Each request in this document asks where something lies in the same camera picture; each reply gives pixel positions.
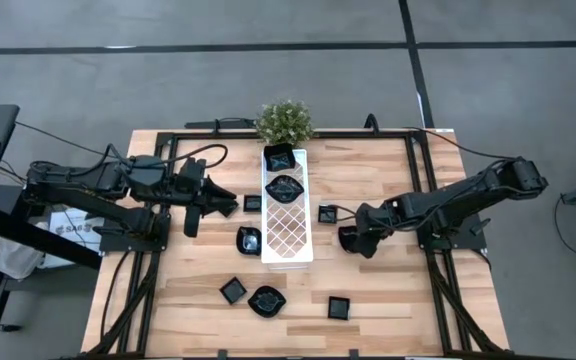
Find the black mounting bar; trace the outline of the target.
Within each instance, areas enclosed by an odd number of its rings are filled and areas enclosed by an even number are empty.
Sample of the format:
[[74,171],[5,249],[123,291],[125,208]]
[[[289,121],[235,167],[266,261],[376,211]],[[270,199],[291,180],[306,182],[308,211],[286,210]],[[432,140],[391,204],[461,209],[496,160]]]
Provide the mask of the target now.
[[199,130],[207,129],[214,132],[229,129],[249,129],[256,127],[256,120],[240,117],[226,117],[211,121],[188,122],[184,125],[185,129]]

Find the white plastic bag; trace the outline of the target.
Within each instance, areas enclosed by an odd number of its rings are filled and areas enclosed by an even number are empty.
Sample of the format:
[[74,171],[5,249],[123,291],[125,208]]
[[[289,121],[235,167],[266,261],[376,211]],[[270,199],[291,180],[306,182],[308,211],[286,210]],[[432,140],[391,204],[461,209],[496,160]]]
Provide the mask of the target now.
[[0,272],[23,280],[41,263],[44,254],[32,247],[0,237]]

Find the black desk support beam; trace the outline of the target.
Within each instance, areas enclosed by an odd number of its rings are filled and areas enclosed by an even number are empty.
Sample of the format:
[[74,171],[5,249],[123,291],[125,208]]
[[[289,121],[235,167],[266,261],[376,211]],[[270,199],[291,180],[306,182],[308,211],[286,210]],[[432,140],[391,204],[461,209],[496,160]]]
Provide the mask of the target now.
[[99,270],[101,266],[101,257],[97,252],[1,210],[0,236],[94,270]]

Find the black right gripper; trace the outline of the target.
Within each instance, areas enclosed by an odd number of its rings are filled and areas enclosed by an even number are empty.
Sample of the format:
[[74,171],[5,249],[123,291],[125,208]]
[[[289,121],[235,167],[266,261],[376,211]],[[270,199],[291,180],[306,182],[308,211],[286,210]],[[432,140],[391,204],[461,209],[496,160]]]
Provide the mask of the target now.
[[393,210],[389,205],[382,204],[375,208],[368,203],[362,203],[357,209],[356,226],[341,228],[341,237],[347,238],[348,251],[362,251],[359,253],[367,259],[374,256],[381,240],[394,233]]

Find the black wavy square mini plate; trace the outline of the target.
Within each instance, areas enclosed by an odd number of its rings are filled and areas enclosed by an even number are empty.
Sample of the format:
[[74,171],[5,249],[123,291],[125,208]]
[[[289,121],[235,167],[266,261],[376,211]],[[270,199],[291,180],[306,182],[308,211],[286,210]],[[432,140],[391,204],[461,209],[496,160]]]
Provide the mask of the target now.
[[265,146],[263,156],[266,170],[269,172],[292,169],[296,164],[293,147],[290,143]]

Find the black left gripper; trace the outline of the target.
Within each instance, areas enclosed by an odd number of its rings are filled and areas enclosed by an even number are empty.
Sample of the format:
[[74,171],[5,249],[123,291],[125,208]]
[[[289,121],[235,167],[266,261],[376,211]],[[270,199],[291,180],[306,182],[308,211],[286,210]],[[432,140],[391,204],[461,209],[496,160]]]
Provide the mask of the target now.
[[[238,207],[235,200],[236,194],[217,185],[209,175],[204,178],[205,167],[205,159],[189,158],[175,180],[174,204],[186,209],[183,232],[191,238],[197,236],[203,209],[205,211],[231,211]],[[201,190],[205,194],[220,198],[209,198],[203,205]]]

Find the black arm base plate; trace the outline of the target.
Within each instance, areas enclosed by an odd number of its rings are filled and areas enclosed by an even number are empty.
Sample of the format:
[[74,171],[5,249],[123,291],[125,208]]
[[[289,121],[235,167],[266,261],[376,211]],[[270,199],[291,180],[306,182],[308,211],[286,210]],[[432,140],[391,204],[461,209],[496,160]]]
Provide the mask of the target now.
[[99,249],[102,252],[160,252],[167,248],[171,217],[157,214],[152,230],[146,234],[127,233],[118,229],[107,229],[101,236]]
[[489,222],[489,218],[482,220],[476,213],[443,230],[425,224],[416,231],[418,245],[431,250],[482,250],[487,247],[483,228]]

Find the white printed cardboard box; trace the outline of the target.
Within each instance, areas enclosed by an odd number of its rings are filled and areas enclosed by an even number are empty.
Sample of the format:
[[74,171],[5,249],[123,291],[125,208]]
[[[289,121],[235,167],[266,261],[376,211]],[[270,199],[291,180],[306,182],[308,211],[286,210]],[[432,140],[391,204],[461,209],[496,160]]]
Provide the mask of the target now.
[[67,208],[51,213],[49,231],[99,254],[101,235],[94,228],[103,224],[103,218],[91,217],[83,210]]

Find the green potted plant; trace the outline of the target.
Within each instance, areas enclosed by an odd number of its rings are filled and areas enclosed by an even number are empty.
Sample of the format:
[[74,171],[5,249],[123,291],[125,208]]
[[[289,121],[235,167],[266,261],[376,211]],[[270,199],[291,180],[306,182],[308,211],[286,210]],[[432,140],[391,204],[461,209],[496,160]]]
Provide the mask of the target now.
[[263,105],[255,126],[268,145],[287,143],[297,147],[314,136],[309,107],[290,99]]

